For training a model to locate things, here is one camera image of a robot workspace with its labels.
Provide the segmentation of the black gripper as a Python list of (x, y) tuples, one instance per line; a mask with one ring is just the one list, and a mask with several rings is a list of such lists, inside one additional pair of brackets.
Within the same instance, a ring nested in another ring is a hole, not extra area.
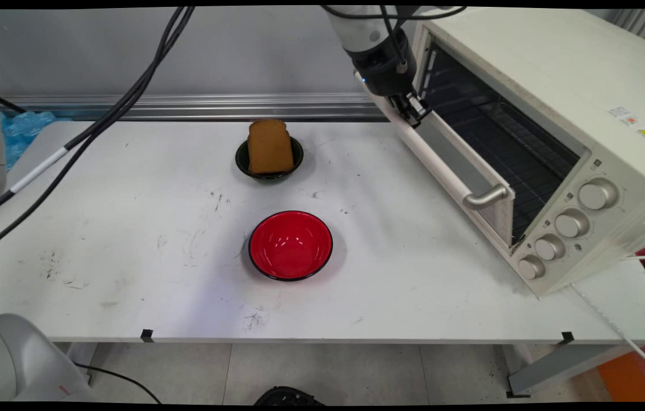
[(352, 64), (372, 94), (388, 102), (412, 128), (417, 128), (432, 109), (413, 91), (417, 63), (408, 43), (380, 43), (372, 49), (351, 53)]

